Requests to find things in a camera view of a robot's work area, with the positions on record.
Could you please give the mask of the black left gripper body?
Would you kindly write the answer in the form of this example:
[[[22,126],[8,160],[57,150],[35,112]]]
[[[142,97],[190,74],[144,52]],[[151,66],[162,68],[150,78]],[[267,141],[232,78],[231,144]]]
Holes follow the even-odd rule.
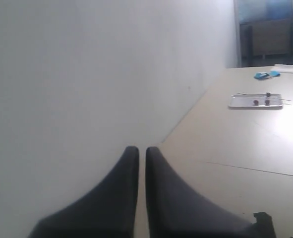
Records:
[[[272,217],[266,212],[253,214],[256,222],[253,224],[257,238],[276,238]]]

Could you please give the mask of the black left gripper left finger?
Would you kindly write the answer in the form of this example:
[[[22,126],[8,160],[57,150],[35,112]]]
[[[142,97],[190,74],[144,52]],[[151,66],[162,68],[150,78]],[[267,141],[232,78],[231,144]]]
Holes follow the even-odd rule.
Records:
[[[125,148],[105,178],[86,195],[39,221],[31,238],[131,238],[138,197],[139,150]]]

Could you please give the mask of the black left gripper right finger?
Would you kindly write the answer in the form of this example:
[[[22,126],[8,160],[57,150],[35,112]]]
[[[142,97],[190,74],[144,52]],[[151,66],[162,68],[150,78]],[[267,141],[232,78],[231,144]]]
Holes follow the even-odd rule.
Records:
[[[197,193],[160,149],[146,150],[146,206],[152,238],[255,238],[252,223]]]

